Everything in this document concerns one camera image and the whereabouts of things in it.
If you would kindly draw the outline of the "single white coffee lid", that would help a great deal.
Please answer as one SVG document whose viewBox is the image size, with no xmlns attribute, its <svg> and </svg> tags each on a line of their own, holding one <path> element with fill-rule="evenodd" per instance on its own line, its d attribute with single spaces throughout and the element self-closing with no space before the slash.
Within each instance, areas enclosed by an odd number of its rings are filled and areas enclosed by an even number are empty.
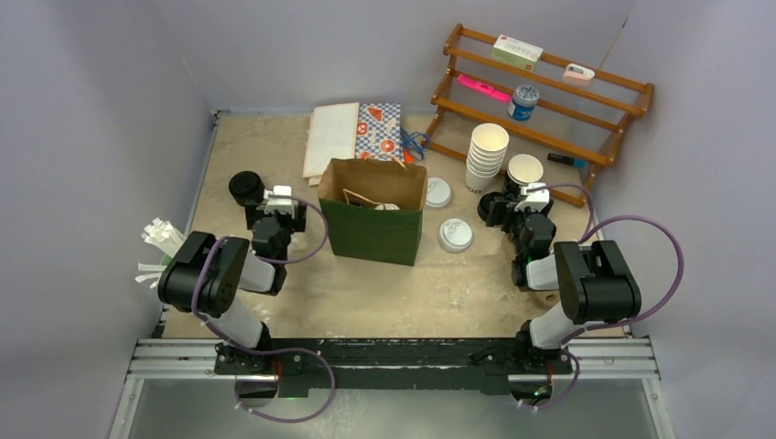
<svg viewBox="0 0 776 439">
<path fill-rule="evenodd" d="M 392 211 L 392 210 L 399 210 L 400 208 L 393 203 L 384 203 L 384 204 L 378 204 L 374 209 Z"/>
</svg>

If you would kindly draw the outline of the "green paper bag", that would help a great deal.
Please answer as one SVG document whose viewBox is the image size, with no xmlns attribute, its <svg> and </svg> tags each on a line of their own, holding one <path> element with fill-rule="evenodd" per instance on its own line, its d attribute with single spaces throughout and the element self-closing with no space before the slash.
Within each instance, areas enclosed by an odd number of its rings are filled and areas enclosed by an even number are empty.
<svg viewBox="0 0 776 439">
<path fill-rule="evenodd" d="M 413 266 L 422 237 L 425 167 L 373 159 L 332 159 L 318 202 L 337 256 Z M 375 210 L 393 203 L 399 210 Z"/>
</svg>

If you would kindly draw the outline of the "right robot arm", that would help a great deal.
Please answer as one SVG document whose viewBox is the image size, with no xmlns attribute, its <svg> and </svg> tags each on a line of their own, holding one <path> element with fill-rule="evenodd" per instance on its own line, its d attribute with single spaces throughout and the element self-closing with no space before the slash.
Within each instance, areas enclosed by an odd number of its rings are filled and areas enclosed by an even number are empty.
<svg viewBox="0 0 776 439">
<path fill-rule="evenodd" d="M 587 324 L 616 324 L 641 311 L 641 292 L 615 241 L 582 246 L 555 241 L 556 225 L 548 209 L 518 209 L 517 203 L 491 192 L 480 199 L 478 214 L 488 227 L 499 226 L 511 239 L 512 283 L 522 291 L 556 291 L 559 303 L 521 328 L 527 339 L 513 358 L 535 372 L 564 340 Z"/>
</svg>

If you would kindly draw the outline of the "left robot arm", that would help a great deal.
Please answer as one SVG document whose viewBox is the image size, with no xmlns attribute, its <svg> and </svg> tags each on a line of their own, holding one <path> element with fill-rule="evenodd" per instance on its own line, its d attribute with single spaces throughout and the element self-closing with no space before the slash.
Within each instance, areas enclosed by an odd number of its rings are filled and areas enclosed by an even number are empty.
<svg viewBox="0 0 776 439">
<path fill-rule="evenodd" d="M 226 343 L 239 347 L 237 361 L 249 373 L 270 368 L 273 347 L 269 328 L 237 298 L 240 290 L 277 295 L 287 277 L 285 261 L 292 236 L 303 232 L 307 208 L 295 201 L 286 206 L 252 206 L 247 216 L 253 238 L 218 241 L 194 231 L 161 273 L 157 297 L 211 326 Z"/>
</svg>

